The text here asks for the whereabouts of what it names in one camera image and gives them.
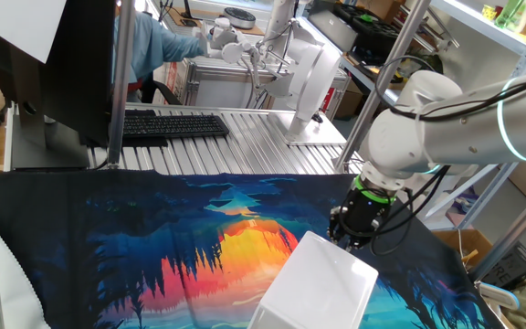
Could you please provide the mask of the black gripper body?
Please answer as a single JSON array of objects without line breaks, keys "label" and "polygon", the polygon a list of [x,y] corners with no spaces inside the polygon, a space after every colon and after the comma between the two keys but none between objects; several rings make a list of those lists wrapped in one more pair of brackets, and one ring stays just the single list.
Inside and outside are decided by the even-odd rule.
[{"label": "black gripper body", "polygon": [[394,198],[380,188],[352,187],[338,210],[338,235],[369,242],[388,216]]}]

